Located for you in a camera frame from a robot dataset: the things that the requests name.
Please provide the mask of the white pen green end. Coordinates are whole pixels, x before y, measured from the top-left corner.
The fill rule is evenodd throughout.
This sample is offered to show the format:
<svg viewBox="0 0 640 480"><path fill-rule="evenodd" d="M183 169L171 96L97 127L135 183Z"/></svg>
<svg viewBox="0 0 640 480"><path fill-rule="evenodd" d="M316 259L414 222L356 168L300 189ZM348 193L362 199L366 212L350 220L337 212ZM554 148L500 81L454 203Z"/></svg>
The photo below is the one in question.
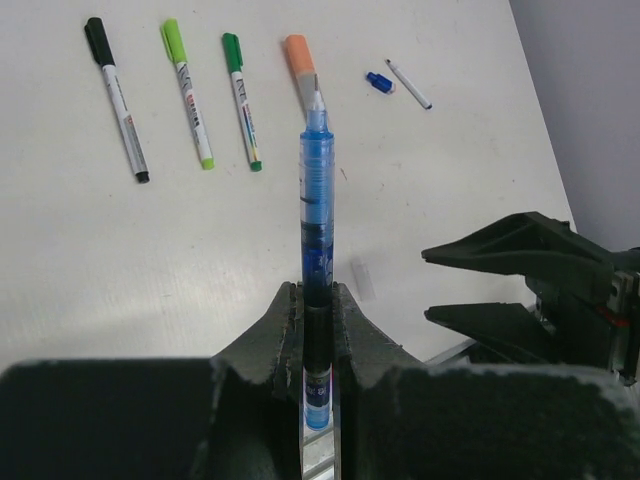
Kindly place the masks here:
<svg viewBox="0 0 640 480"><path fill-rule="evenodd" d="M225 53L227 69L231 78L245 149L248 156L249 168L252 172L260 172L262 170L262 162L259 158L256 131L252 120L245 80L242 73L243 57L239 37L236 34L226 32L222 35L222 45Z"/></svg>

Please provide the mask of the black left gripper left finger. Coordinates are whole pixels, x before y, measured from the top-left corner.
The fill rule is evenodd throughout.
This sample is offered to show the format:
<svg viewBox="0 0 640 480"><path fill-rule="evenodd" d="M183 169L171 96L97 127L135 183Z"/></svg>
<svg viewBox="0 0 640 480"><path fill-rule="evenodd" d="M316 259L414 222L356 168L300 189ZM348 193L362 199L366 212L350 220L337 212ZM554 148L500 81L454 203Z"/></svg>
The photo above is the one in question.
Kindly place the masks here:
<svg viewBox="0 0 640 480"><path fill-rule="evenodd" d="M298 479L297 292L210 358L39 359L1 376L5 479Z"/></svg>

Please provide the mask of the clear plastic pen cap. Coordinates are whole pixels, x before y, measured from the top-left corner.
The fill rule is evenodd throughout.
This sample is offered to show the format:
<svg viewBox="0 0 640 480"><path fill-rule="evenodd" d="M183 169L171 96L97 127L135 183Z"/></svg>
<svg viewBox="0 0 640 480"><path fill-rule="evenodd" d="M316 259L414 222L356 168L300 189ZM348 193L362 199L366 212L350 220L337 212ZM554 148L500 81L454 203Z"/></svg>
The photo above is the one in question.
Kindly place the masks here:
<svg viewBox="0 0 640 480"><path fill-rule="evenodd" d="M376 294L367 264L359 257L354 257L350 265L360 300L375 300Z"/></svg>

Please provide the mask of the silver pen lime end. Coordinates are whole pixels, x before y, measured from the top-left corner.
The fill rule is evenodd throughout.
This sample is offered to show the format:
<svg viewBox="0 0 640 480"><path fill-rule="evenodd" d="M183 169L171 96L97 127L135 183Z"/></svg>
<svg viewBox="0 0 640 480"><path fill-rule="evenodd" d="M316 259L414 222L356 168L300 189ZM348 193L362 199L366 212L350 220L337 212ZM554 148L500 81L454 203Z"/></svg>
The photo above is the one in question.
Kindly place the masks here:
<svg viewBox="0 0 640 480"><path fill-rule="evenodd" d="M175 18L167 19L161 26L161 35L168 58L176 71L199 162L204 170L212 170L215 166L215 161L203 116L196 99L178 21Z"/></svg>

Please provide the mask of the blue pen cap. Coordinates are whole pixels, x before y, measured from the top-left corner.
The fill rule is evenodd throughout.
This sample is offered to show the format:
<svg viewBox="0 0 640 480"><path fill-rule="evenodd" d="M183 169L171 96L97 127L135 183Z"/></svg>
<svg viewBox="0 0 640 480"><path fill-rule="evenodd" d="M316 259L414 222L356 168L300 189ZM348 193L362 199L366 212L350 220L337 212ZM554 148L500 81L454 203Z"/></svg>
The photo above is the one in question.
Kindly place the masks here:
<svg viewBox="0 0 640 480"><path fill-rule="evenodd" d="M366 74L367 82L376 90L384 94L392 94L395 91L395 84L392 80L382 74L368 72Z"/></svg>

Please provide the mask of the white pen blue tip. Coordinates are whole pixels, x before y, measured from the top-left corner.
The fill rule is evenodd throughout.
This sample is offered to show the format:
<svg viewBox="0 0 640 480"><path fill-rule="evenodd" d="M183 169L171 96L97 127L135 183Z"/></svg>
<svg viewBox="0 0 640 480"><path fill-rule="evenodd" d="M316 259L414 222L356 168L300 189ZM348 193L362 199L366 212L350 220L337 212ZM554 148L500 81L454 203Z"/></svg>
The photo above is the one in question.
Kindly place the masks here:
<svg viewBox="0 0 640 480"><path fill-rule="evenodd" d="M427 99L427 97L391 59L386 58L385 63L423 109L431 110L433 108L432 102Z"/></svg>

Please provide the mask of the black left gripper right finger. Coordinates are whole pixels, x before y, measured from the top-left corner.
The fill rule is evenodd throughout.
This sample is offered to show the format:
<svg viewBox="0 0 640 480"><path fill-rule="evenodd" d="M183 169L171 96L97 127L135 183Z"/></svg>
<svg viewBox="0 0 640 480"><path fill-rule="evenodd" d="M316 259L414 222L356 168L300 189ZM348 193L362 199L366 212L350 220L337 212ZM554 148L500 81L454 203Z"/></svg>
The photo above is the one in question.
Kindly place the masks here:
<svg viewBox="0 0 640 480"><path fill-rule="evenodd" d="M635 479L639 412L568 365L427 366L333 288L341 479Z"/></svg>

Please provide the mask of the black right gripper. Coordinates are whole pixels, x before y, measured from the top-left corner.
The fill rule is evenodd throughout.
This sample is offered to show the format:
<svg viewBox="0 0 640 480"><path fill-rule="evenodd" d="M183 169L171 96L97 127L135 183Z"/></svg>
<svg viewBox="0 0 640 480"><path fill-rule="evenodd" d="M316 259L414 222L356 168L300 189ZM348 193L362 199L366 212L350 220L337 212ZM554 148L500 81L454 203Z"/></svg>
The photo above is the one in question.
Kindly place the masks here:
<svg viewBox="0 0 640 480"><path fill-rule="evenodd" d="M517 303L434 306L425 317L475 340L504 363L559 363L561 357L563 363L607 370L626 387L639 385L637 247L611 252L572 231L567 221L526 212L427 248L421 257L501 275L613 274L605 300L583 300L564 287L526 277L536 295L537 318Z"/></svg>

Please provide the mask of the orange capped grey highlighter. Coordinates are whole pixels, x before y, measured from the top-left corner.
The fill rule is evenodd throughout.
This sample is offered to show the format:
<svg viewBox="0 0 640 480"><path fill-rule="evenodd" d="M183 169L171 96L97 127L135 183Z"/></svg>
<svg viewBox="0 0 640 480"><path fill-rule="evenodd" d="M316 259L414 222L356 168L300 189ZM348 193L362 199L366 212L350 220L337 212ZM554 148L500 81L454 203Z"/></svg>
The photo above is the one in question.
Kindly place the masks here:
<svg viewBox="0 0 640 480"><path fill-rule="evenodd" d="M316 69L306 37L288 35L284 40L285 51L304 113L313 103L316 92Z"/></svg>

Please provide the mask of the blue capped pen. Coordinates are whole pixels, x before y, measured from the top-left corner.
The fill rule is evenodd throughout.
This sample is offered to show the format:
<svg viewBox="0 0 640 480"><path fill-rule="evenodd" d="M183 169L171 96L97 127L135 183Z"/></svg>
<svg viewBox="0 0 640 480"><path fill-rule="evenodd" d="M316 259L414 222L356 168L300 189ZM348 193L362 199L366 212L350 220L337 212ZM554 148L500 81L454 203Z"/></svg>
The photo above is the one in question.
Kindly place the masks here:
<svg viewBox="0 0 640 480"><path fill-rule="evenodd" d="M300 226L304 306L304 418L311 430L330 420L334 256L334 134L319 85L300 134Z"/></svg>

